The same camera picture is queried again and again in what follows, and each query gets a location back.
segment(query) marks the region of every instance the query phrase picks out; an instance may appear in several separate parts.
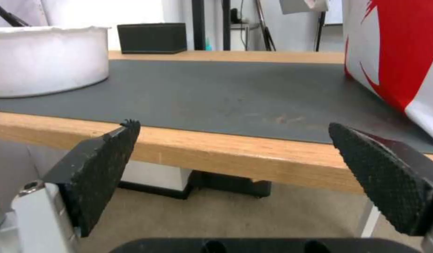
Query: wooden table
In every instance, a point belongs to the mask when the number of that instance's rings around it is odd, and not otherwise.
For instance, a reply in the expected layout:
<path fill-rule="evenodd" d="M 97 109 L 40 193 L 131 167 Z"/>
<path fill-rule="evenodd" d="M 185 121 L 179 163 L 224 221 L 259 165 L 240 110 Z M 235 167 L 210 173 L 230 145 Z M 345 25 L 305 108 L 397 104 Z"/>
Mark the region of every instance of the wooden table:
<path fill-rule="evenodd" d="M 188 51 L 174 55 L 122 55 L 110 59 L 342 64 L 342 53 Z M 71 149 L 118 125 L 0 112 L 0 139 Z M 362 193 L 330 144 L 142 127 L 133 160 L 254 180 Z"/>

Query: carpet floor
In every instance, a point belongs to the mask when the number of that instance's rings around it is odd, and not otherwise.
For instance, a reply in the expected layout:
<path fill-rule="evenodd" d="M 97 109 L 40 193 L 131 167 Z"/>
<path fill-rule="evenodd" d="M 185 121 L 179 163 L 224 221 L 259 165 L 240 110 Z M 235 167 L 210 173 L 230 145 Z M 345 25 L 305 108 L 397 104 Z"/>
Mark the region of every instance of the carpet floor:
<path fill-rule="evenodd" d="M 117 189 L 80 252 L 109 252 L 153 237 L 354 237 L 366 197 L 274 184 L 270 197 L 194 190 L 188 200 Z M 374 237 L 420 249 L 381 216 Z"/>

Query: gray rubber mat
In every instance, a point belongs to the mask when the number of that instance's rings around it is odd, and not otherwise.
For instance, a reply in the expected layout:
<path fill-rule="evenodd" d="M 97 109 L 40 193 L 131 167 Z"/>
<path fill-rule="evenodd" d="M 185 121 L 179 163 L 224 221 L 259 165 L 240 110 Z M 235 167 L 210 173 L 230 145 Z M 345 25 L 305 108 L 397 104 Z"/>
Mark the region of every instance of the gray rubber mat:
<path fill-rule="evenodd" d="M 338 64 L 112 60 L 104 82 L 0 99 L 0 110 L 319 143 L 339 122 L 433 153 L 433 139 Z"/>

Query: screw hole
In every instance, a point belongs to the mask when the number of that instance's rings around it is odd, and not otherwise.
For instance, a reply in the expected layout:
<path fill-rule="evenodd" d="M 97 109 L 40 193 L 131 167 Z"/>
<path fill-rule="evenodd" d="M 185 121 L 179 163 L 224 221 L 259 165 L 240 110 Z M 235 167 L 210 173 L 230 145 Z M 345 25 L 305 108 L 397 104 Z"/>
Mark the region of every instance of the screw hole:
<path fill-rule="evenodd" d="M 305 243 L 304 253 L 330 253 L 330 250 L 323 243 L 311 240 Z"/>
<path fill-rule="evenodd" d="M 201 253 L 226 253 L 226 247 L 218 241 L 208 241 L 201 249 Z"/>
<path fill-rule="evenodd" d="M 31 189 L 33 187 L 36 187 L 37 185 L 38 185 L 38 183 L 36 181 L 33 181 L 33 182 L 25 184 L 24 189 Z"/>

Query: white cylinder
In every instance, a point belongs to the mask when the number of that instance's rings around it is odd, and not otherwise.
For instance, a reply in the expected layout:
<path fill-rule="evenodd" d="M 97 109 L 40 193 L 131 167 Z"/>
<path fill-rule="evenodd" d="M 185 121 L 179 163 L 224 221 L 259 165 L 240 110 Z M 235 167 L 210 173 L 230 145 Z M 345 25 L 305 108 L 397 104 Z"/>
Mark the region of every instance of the white cylinder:
<path fill-rule="evenodd" d="M 0 27 L 0 97 L 76 89 L 109 76 L 107 27 Z"/>

